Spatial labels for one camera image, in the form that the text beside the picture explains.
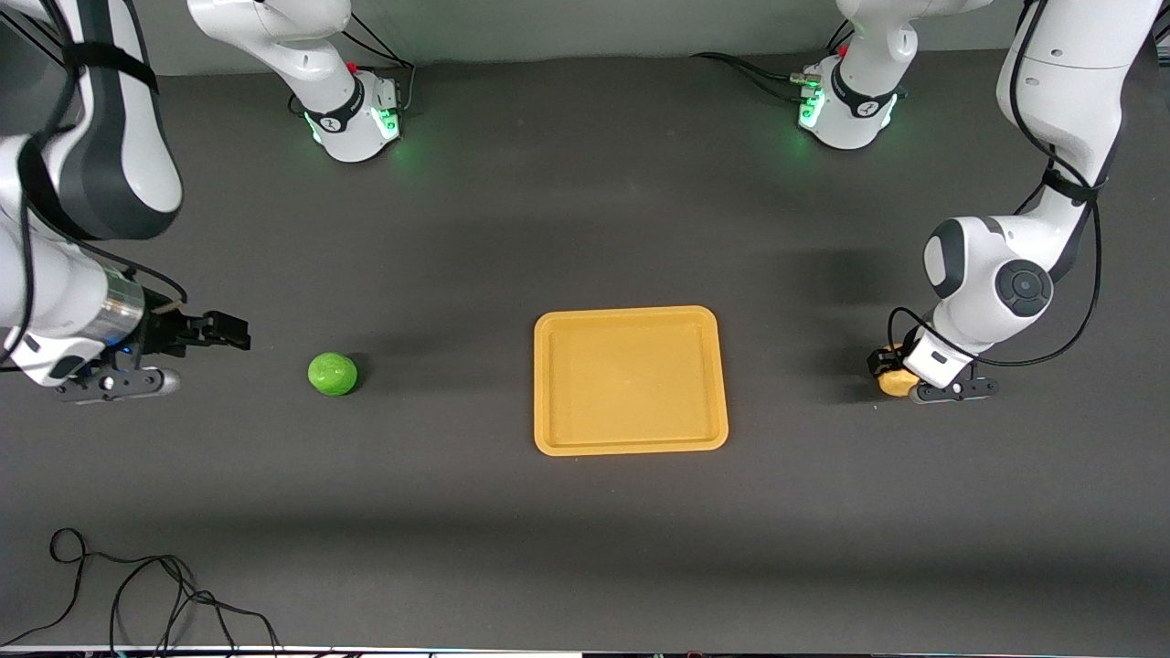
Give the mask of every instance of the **black cable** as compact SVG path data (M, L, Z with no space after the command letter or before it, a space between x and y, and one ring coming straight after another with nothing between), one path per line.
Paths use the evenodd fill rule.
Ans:
M61 37L66 42L71 43L73 35L69 30L69 23L66 21L64 14L61 13L61 8L57 7L56 2L54 2L53 0L41 0L41 6L44 8L44 13L49 16L56 30L61 34ZM57 95L56 104L49 112L49 117L46 121L44 126L39 132L29 137L29 140L25 146L25 148L35 148L37 151L37 157L41 157L40 152L44 149L44 145L48 142L49 137L55 132L56 126L61 124L61 121L64 118L64 115L69 109L69 104L73 102L74 92L77 87L77 76L78 73L76 68L71 67L66 68L66 83L61 87L61 91ZM22 315L22 320L19 325L20 329L16 333L16 340L13 341L11 349L2 351L2 356L0 356L0 364L2 364L5 361L8 359L9 356L12 356L12 350L15 350L16 345L20 344L20 341L23 340L25 335L28 333L28 325L32 322L33 299L35 296L34 295L35 268L33 267L32 231L30 231L30 221L28 219L28 212L29 207L27 203L27 197L25 196L23 191L21 191L21 239L22 239L22 256L23 256L23 269L25 269L25 313ZM110 253L101 247L96 247L83 240L75 240L73 237L64 234L51 222L43 222L43 224L48 226L50 229L53 229L53 232L55 232L57 235L66 239L69 244L76 245L81 249L84 249L94 255L102 256L110 261L121 263L135 270L144 272L150 276L158 279L159 281L166 283L167 286L174 289L181 303L187 303L188 300L187 290L183 286L180 286L177 281L163 274L161 272L158 272L152 267L144 266L128 258Z
M842 36L840 41L838 41L837 43L833 43L832 46L830 46L830 48L828 48L828 54L830 54L830 55L832 55L832 54L837 53L837 50L838 50L838 49L839 49L839 48L840 48L841 46L844 46L844 44L845 44L845 42L846 42L846 41L847 41L847 40L848 40L848 39L849 39L851 36L853 36L854 34L855 34L855 32L854 32L854 30L853 30L852 28L849 29L849 32L846 32L846 33L845 33L845 36Z
M41 0L41 6L44 7L46 13L54 20L57 21L60 18L61 27L58 25L57 29L64 36L69 35L69 26L64 22L64 18L61 14L61 9L56 4L50 0ZM37 157L40 157L40 151L44 148L48 142L49 136L53 135L53 130L61 123L64 118L66 111L69 110L69 103L73 102L74 87L77 84L77 75L75 70L66 69L66 84L61 87L57 92L57 100L53 108L49 110L49 116L44 121L44 125L40 131L29 136L28 142L21 148L23 149L35 149L37 151ZM35 283L35 268L33 266L33 228L32 220L28 217L28 196L25 191L20 192L20 238L21 238L21 266L25 274L25 301L23 308L21 310L20 324L18 324L15 340L12 341L11 348L5 348L0 344L0 365L2 365L12 352L20 345L21 341L25 340L25 335L28 334L28 325L33 321L33 300L36 296L36 283Z
M1026 137L1027 140L1037 148L1037 150L1045 156L1048 156L1049 160L1055 162L1072 173L1081 187L1090 187L1089 181L1081 176L1081 172L1076 171L1076 167L1068 164L1068 160L1057 155L1055 149L1052 149L1048 144L1040 142L1040 139L1032 132L1032 129L1030 129L1024 122L1024 117L1020 114L1019 92L1017 90L1019 89L1019 77L1020 69L1024 64L1024 54L1027 53L1027 48L1032 43L1032 36L1035 35L1035 28L1040 25L1040 16L1044 15L1044 9L1048 6L1048 0L1035 0L1034 4L1035 12L1032 14L1032 20L1028 22L1027 30L1024 33L1024 39L1020 40L1020 49L1016 55L1016 62L1012 64L1012 75L1007 94L1009 104L1012 110L1012 118L1016 121L1016 125L1020 129L1020 132L1024 133L1024 137Z
M347 32L343 32L342 36L344 36L345 39L349 39L350 41L357 43L358 46L360 46L362 48L364 48L364 49L373 53L374 55L378 55L379 57L387 59L387 60L397 63L400 67L404 67L404 68L406 67L406 64L402 63L398 57L393 57L391 55L387 55L386 53L383 53L383 52L380 52L380 50L378 50L376 48L370 47L369 44L364 43L362 40L359 40L358 37L353 36L352 34L350 34Z
M769 96L779 98L782 101L786 101L789 103L803 103L804 102L804 98L800 98L799 96L787 96L785 94L782 94L782 92L777 91L776 89L773 89L771 87L768 87L766 84L764 84L763 81L760 81L759 78L757 78L752 74L756 73L758 75L765 76L769 80L772 80L772 81L776 81L776 82L779 82L780 80L783 80L784 82L787 82L787 76L783 76L782 77L779 74L771 73L771 71L762 69L762 68L759 68L759 67L757 67L757 66L755 66L755 64L752 64L750 62L745 62L745 61L741 60L739 57L735 57L735 56L731 56L731 55L725 55L723 53L696 53L696 54L691 55L691 57L701 57L701 59L706 59L706 60L715 60L715 61L718 61L718 62L723 62L723 63L730 66L731 69L735 70L736 73L738 73L739 75L746 77L749 82L751 82L752 84L755 84L758 89L760 89L762 91L764 91Z
M704 50L702 53L695 53L694 55L691 55L691 57L701 57L701 59L704 59L704 60L716 60L716 61L724 62L724 63L728 63L728 64L731 64L731 66L742 67L742 68L745 68L745 69L750 70L751 73L753 73L753 74L756 74L756 75L758 75L760 77L766 77L769 80L776 80L776 81L779 81L779 82L787 82L789 81L787 74L770 71L770 70L768 70L765 68L757 67L756 64L749 62L748 60L744 60L743 57L736 57L735 55L728 55L727 53L716 53L714 50Z
M32 23L33 27L36 28L36 32L40 32L41 34L44 35L46 39L48 39L49 41L51 41L54 46L56 46L57 48L61 48L61 40L57 39L56 34L49 32L48 28L46 28L43 25L41 25L41 21L39 21L36 19L29 19L28 22Z
M996 368L1024 368L1024 366L1028 366L1028 365L1038 365L1040 363L1045 363L1045 362L1052 361L1052 359L1054 359L1054 358L1064 355L1065 352L1067 352L1068 350L1071 350L1073 348L1073 345L1076 344L1078 341L1081 340L1082 335L1085 335L1085 330L1088 328L1089 321L1093 320L1093 315L1096 311L1097 300L1101 297L1101 261L1102 261L1102 258L1101 258L1101 214L1100 214L1100 212L1099 212L1097 206L1096 206L1095 203L1090 205L1090 212L1092 212L1092 215L1093 215L1093 234L1094 234L1094 239L1096 240L1096 258L1095 258L1095 263L1094 263L1095 269L1094 269L1094 274L1093 274L1093 296L1089 299L1088 309L1085 311L1085 317L1081 320L1080 327L1076 328L1076 333L1074 333L1073 336L1071 338L1068 338L1068 341L1066 341L1064 345L1060 347L1060 349L1057 349L1057 350L1054 350L1052 352L1048 352L1048 354L1046 354L1044 356L1040 356L1040 357L1028 358L1028 359L1024 359L1024 361L994 361L994 359L985 358L985 357L982 357L982 356L973 355L973 354L964 350L963 348L956 345L950 340L948 340L945 336L943 336L942 334L940 334L937 329L935 329L934 327L931 327L930 324L928 324L925 320L923 320L917 314L915 314L913 310L910 310L910 309L908 309L906 307L897 307L894 310L892 310L890 314L889 314L889 318L886 322L886 336L889 340L889 344L892 347L894 344L894 340L893 340L894 338L894 320L901 313L901 314L908 315L911 320L914 320L914 322L918 327L921 327L921 328L925 329L927 331L929 331L930 334L932 334L936 338L938 338L940 341L942 341L947 347L949 347L952 350L962 354L963 356L970 358L971 361L975 361L975 362L978 362L978 363L983 363L985 365L993 365Z
M837 41L837 36L841 34L841 30L845 29L845 26L847 25L849 25L848 19L841 21L841 25L837 26L837 32L833 33L833 36L830 36L828 41L825 42L825 49L828 50L830 55L833 54L833 42Z
M9 16L8 14L6 14L4 12L0 12L0 19L4 19L4 21L6 23L11 25L13 27L13 29L15 29L20 34L22 34L25 36L25 39L28 40L29 43L32 43L33 46L36 46L37 49L41 50L41 53L44 53L50 60L53 60L54 62L56 62L58 67L64 67L64 63L61 61L61 57L58 57L55 53L53 53L53 50L49 50L48 48L46 48L43 43L41 43L32 34L29 34L27 29L25 29L23 27L21 27L21 25L15 21L15 19L13 19L12 16Z
M1012 64L1011 81L1009 83L1009 104L1011 105L1012 117L1016 121L1016 125L1020 129L1020 131L1024 133L1024 136L1027 138L1027 140L1033 146L1035 146L1037 150L1039 150L1041 153L1044 153L1044 155L1046 155L1048 157L1048 167L1052 167L1053 164L1060 164L1062 167L1065 167L1065 170L1067 170L1076 179L1076 183L1081 187L1089 187L1088 180L1085 178L1085 176L1080 171L1078 171L1076 167L1074 167L1072 164L1069 164L1066 159L1061 158L1055 152L1054 148L1052 148L1051 145L1045 144L1044 142L1041 142L1032 132L1032 130L1027 126L1027 124L1024 122L1023 115L1020 114L1020 109L1019 109L1019 94L1018 94L1018 83L1019 83L1020 69L1023 68L1024 57L1027 54L1028 46L1032 43L1032 37L1035 34L1035 29L1037 29L1037 27L1038 27L1038 25L1040 22L1040 16L1044 14L1044 9L1048 5L1048 0L1027 0L1027 2L1025 5L1025 12L1033 4L1035 5L1035 11L1032 14L1032 20L1028 22L1027 30L1024 33L1024 37L1020 40L1019 53L1016 56L1016 62ZM1019 208L1017 208L1016 214L1019 214L1024 210L1024 207L1027 206L1032 201L1032 199L1035 198L1035 196L1040 192L1040 190L1042 190L1042 187L1044 187L1044 183L1041 183L1035 190L1033 190L1032 193L1028 196L1028 198L1025 199L1025 201L1023 204L1020 204ZM973 354L971 354L971 352L969 352L969 351L959 348L955 343L952 343L945 336L943 336L942 334L940 334L938 330L936 330L934 327L931 327L930 324L928 324L925 320L923 320L917 314L915 314L913 310L910 310L910 309L908 309L906 307L897 307L894 310L892 310L890 314L889 314L889 318L887 320L886 336L887 336L887 340L890 341L890 347L893 347L893 344L894 344L893 343L893 337L894 337L894 320L897 317L897 314L901 313L901 314L906 314L906 315L910 316L910 318L914 320L915 323L917 323L917 327L921 327L922 329L929 331L936 338L938 338L944 344L947 344L947 347L949 347L949 348L954 349L955 351L962 354L963 356L970 358L972 362L978 362L978 363L983 363L983 364L986 364L986 365L993 365L993 366L997 366L997 368L1024 368L1024 366L1028 366L1028 365L1037 365L1037 364L1040 364L1040 363L1045 363L1045 362L1052 361L1052 359L1054 359L1054 358L1064 355L1068 350L1071 350L1073 348L1073 345L1076 344L1078 341L1080 341L1081 336L1085 335L1085 330L1088 328L1089 321L1093 320L1093 315L1096 313L1097 301L1101 297L1101 269L1102 269L1102 260L1103 260L1102 259L1102 248L1101 248L1101 208L1097 205L1096 199L1087 203L1086 212L1089 214L1089 217L1093 220L1093 235L1094 235L1094 240L1096 242L1096 245L1095 245L1095 259L1094 259L1094 273L1093 273L1093 295L1089 297L1088 308L1085 310L1085 316L1081 320L1080 325L1076 328L1076 331L1060 348L1058 348L1057 350L1053 350L1052 352L1048 352L1048 354L1046 354L1044 356L1035 357L1035 358L1023 359L1023 361L996 361L996 359L990 359L990 358L980 357L980 356L973 355Z
M46 222L46 225L49 228L51 228L53 232L56 233L57 235L61 235L66 240L69 240L70 244L77 245L80 248L82 248L82 249L84 249L84 251L87 251L87 252L89 252L89 253L91 253L91 254L94 254L96 256L102 256L102 258L104 258L106 260L111 260L111 261L113 261L116 263L119 263L119 265L123 265L125 267L129 267L132 270L142 272L142 273L145 273L145 274L149 274L149 275L153 276L154 279L158 279L159 281L161 281L163 283L166 283L171 289L174 290L174 293L179 296L179 301L181 303L184 303L184 304L187 303L187 300L188 300L187 289L184 288L183 286L180 286L178 281L176 281L174 279L171 279L166 274L163 274L161 272L159 272L159 270L157 270L157 269L154 269L152 267L142 265L140 262L132 261L132 260L130 260L130 259L128 259L125 256L119 256L118 254L110 253L110 252L103 249L102 247L95 247L94 245L91 245L89 242L85 242L83 240L74 240L71 237L66 235L64 233L62 233L61 231L58 231L56 226L53 226L51 224L48 224L48 222Z
M365 21L363 21L357 14L350 13L350 15L353 16L353 20L357 21L357 23L359 26L362 26L362 29L366 30L366 34L369 34L370 36L372 36L373 40L377 41L379 46L381 46L383 48L386 49L386 53L390 54L388 59L394 60L395 62L402 64L404 67L406 67L408 69L413 69L414 68L413 63L407 62L406 60L399 57L398 53L394 53L394 50L390 46L386 46L386 42L383 41L381 37L379 37L377 34L374 34L374 32L372 29L370 29L370 26L367 26L365 23Z
M66 535L69 535L77 541L78 553L74 557L69 558L62 557L58 550L58 543L61 539ZM254 612L252 610L246 610L243 608L236 608L234 605L223 603L222 601L216 599L215 595L213 595L211 591L197 588L194 585L194 573L191 570L191 567L188 567L187 563L184 562L178 556L165 554L165 555L146 555L143 557L135 557L135 558L116 557L113 555L102 553L98 550L89 550L89 547L85 544L85 537L78 530L74 528L61 528L57 532L53 533L53 537L49 540L49 557L51 557L53 561L58 564L77 564L77 573L74 576L74 588L73 588L73 595L69 598L69 604L66 606L64 611L61 612L61 615L57 616L57 618L54 619L53 622L41 626L36 626L34 629L29 629L18 635L16 637L9 639L8 642L0 644L0 647L8 646L9 644L20 642L21 639L37 631L50 629L60 624L62 621L64 621L64 618L69 616L69 612L71 612L74 606L77 604L77 598L81 592L82 576L84 575L85 571L85 564L94 557L101 557L102 560L105 560L108 562L113 562L116 564L136 564L135 569L130 573L130 575L128 575L118 585L118 589L113 596L113 602L110 605L110 623L109 623L109 638L108 638L110 656L117 654L117 646L115 644L115 629L117 619L119 618L122 596L125 592L126 587L129 587L130 583L136 577L138 577L139 574L142 574L147 567L152 564L158 564L159 568L161 568L163 571L178 585L178 590L176 592L176 599L171 606L171 614L167 617L167 625L163 632L163 637L160 638L159 644L156 645L156 652L159 650L159 647L161 647L163 654L165 656L167 649L170 647L171 632L173 631L174 624L178 622L179 616L183 614L183 610L186 608L186 605L194 602L198 605L206 605L215 610L215 614L220 623L220 630L223 632L223 637L228 642L233 651L235 651L239 647L239 645L236 644L235 638L232 636L230 631L228 630L227 622L223 618L223 612L232 612L235 615L259 618L264 624L264 630L268 633L268 638L273 646L273 654L274 656L276 654L276 647L280 645L280 638L277 638L276 631L273 628L273 624L268 621L268 617L261 615L260 612Z
M411 69L411 77L406 81L406 102L400 103L401 110L405 112L411 109L411 103L414 102L414 77L419 74L418 68Z

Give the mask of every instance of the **gray table surface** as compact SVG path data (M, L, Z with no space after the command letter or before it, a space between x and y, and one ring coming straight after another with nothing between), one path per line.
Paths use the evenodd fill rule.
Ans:
M789 70L808 56L765 60ZM58 526L173 551L289 644L785 652L1170 652L1170 122L1152 53L1126 90L1083 342L965 405L874 398L893 304L955 214L1007 213L1044 162L1000 116L1002 53L929 53L862 152L697 60L421 70L405 139L344 166L271 75L163 81L186 187L117 245L252 323L253 350L160 358L168 398L57 405L0 382L0 635L51 619ZM1064 341L1092 256L997 348ZM710 453L552 459L531 330L555 309L704 304L731 436ZM308 361L358 352L330 399ZM102 643L95 566L37 643ZM172 590L126 594L153 644ZM238 624L239 639L264 642ZM201 614L188 644L221 643Z

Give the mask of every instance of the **yellow object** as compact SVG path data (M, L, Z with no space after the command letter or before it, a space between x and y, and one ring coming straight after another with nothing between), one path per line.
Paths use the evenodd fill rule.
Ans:
M701 306L550 313L535 352L545 454L715 450L728 438L718 329Z
M888 370L878 376L878 386L887 396L904 398L918 385L918 376L909 370Z

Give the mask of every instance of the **white robotic arm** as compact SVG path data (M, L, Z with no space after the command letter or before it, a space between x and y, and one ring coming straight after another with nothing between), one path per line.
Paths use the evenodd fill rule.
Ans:
M805 67L818 81L797 124L834 149L860 149L889 123L895 90L918 53L918 34L910 21L961 14L992 0L837 0L853 23L848 55L830 54Z
M942 301L910 344L870 357L879 381L904 369L928 386L901 378L894 390L885 383L883 390L916 402L963 399L964 384L956 379L972 357L1048 308L1054 283L1073 267L1081 233L1097 212L1096 194L1122 124L1122 84L1159 5L1031 0L997 92L1004 115L1049 156L1040 200L1024 214L959 217L935 229L924 262ZM851 48L846 61L858 53ZM1090 308L1096 294L1095 287ZM934 397L923 399L922 391Z
M372 158L400 135L393 81L352 71L325 41L345 29L350 0L187 0L208 36L276 71L305 108L314 139L333 158Z
M88 402L174 390L173 371L142 375L144 354L183 356L199 344L247 349L247 323L215 311L184 316L178 302L80 248L89 240L158 235L181 205L131 1L0 4L54 23L76 71L67 76L62 101L76 84L82 108L67 130L54 124L0 139L0 325L12 327L0 355L62 399ZM64 108L58 103L50 118ZM129 369L113 362L116 352L132 355Z

